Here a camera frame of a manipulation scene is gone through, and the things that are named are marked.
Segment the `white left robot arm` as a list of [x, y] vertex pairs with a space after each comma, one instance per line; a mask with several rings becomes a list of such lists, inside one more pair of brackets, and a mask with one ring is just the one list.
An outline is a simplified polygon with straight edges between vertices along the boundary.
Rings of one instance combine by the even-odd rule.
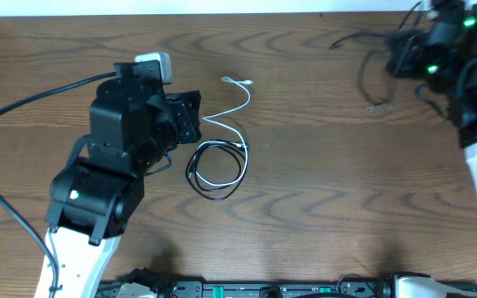
[[197, 143], [200, 92], [168, 94], [161, 62], [117, 63], [80, 137], [51, 183], [48, 253], [37, 297], [93, 297], [145, 195], [145, 177], [169, 151]]

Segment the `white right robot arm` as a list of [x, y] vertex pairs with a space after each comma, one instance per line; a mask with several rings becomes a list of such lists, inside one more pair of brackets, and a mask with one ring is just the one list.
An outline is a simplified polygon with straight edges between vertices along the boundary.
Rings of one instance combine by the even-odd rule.
[[[387, 35], [391, 58], [387, 72], [396, 79], [417, 79], [449, 101], [448, 118], [459, 135], [460, 147], [477, 196], [477, 3], [434, 1], [436, 16], [429, 29], [400, 26]], [[394, 275], [379, 297], [477, 297], [419, 274]]]

